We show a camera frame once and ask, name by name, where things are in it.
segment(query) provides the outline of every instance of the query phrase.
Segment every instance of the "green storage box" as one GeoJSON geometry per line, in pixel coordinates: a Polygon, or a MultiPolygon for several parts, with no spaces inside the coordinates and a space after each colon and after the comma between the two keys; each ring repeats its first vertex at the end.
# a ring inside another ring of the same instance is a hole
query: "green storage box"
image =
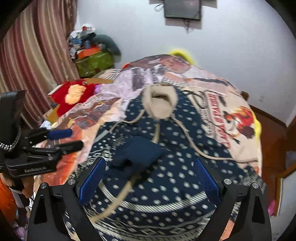
{"type": "Polygon", "coordinates": [[[75,61],[80,77],[93,76],[102,70],[113,66],[113,56],[108,51],[100,51],[88,57],[75,61]]]}

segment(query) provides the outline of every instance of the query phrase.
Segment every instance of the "striped curtain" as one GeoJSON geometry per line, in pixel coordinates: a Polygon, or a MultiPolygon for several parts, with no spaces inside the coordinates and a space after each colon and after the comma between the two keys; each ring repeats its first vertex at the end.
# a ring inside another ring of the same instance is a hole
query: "striped curtain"
{"type": "Polygon", "coordinates": [[[67,46],[76,7],[77,0],[33,0],[0,44],[0,92],[27,90],[22,117],[31,128],[50,109],[47,94],[79,78],[67,46]]]}

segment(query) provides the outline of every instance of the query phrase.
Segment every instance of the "blue gripper pad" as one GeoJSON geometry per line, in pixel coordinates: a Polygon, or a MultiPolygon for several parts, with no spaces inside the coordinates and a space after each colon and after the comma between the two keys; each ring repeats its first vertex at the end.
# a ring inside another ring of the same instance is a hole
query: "blue gripper pad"
{"type": "Polygon", "coordinates": [[[207,168],[202,164],[202,162],[198,158],[195,159],[193,163],[193,171],[195,172],[195,175],[198,181],[200,182],[202,188],[204,189],[209,201],[218,206],[221,202],[221,189],[219,188],[219,186],[221,186],[222,184],[217,183],[213,179],[213,177],[207,171],[207,168]]]}
{"type": "Polygon", "coordinates": [[[104,176],[105,170],[105,159],[98,157],[87,170],[84,170],[79,175],[76,185],[76,194],[80,205],[88,203],[94,196],[94,191],[104,176]]]}
{"type": "Polygon", "coordinates": [[[50,131],[47,134],[47,138],[50,139],[51,141],[53,141],[53,140],[58,140],[58,139],[70,137],[70,136],[72,136],[72,133],[73,133],[73,131],[71,129],[50,131]]]}

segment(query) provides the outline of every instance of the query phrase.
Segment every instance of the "brown floor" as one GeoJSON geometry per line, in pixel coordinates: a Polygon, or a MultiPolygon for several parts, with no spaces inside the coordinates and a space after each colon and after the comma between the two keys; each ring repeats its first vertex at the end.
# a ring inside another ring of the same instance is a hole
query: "brown floor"
{"type": "Polygon", "coordinates": [[[261,114],[255,114],[262,125],[262,178],[267,185],[269,204],[276,198],[276,177],[285,170],[288,137],[286,128],[261,114]]]}

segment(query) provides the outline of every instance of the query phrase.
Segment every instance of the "metal screw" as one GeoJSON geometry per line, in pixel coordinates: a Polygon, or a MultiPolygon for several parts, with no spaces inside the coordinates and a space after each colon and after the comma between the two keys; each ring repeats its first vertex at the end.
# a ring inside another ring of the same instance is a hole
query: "metal screw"
{"type": "Polygon", "coordinates": [[[68,180],[68,184],[69,184],[69,185],[73,185],[75,182],[76,182],[76,181],[75,181],[75,179],[73,179],[73,178],[71,178],[71,179],[68,180]]]}
{"type": "Polygon", "coordinates": [[[230,185],[232,182],[230,179],[226,178],[226,179],[224,179],[224,183],[227,185],[230,185]]]}
{"type": "Polygon", "coordinates": [[[252,183],[253,188],[257,189],[259,185],[257,183],[252,183]]]}
{"type": "Polygon", "coordinates": [[[47,183],[41,183],[40,187],[43,189],[43,188],[46,188],[47,186],[47,183]]]}

